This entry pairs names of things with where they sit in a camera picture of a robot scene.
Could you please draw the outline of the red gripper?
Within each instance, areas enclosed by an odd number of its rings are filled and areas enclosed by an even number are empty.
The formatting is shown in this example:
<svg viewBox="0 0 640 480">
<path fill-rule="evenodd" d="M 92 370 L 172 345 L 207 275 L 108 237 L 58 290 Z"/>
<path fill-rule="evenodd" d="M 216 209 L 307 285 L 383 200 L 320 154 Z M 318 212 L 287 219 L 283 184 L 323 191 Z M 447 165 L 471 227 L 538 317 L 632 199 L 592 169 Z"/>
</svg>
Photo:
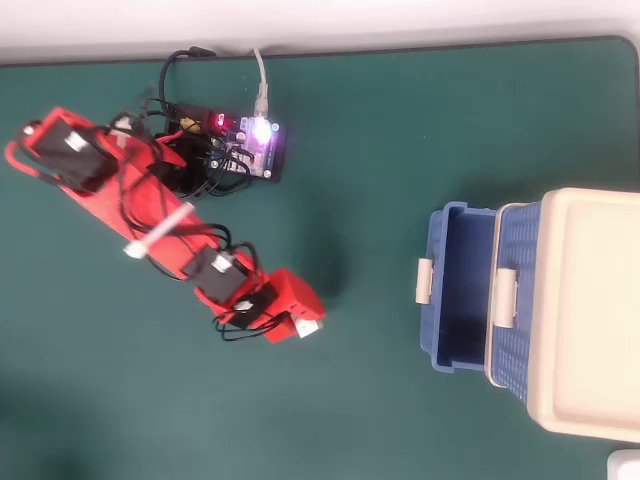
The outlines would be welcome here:
<svg viewBox="0 0 640 480">
<path fill-rule="evenodd" d="M 240 330 L 266 330 L 272 344 L 298 335 L 297 330 L 320 330 L 325 307 L 314 290 L 281 268 L 234 305 L 230 324 Z"/>
</svg>

